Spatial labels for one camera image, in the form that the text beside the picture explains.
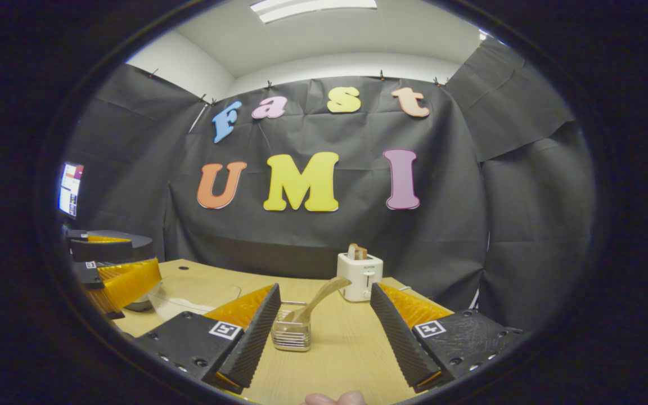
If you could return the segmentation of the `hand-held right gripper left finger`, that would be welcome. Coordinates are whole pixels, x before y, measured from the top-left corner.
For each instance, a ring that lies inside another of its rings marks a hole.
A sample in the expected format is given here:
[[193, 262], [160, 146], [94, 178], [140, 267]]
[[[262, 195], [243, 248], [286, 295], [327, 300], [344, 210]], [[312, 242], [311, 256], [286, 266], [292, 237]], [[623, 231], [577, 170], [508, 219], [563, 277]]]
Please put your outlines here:
[[250, 383], [281, 306], [273, 283], [204, 315], [182, 311], [133, 342], [188, 379], [241, 394]]

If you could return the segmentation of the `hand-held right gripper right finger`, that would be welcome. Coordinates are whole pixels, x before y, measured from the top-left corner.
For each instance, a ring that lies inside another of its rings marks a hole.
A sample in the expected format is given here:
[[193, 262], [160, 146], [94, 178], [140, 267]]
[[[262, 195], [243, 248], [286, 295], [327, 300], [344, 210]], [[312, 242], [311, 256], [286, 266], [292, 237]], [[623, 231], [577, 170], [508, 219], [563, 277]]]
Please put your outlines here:
[[523, 333], [476, 309], [453, 312], [383, 283], [373, 284], [370, 304], [407, 385], [417, 393], [483, 367]]

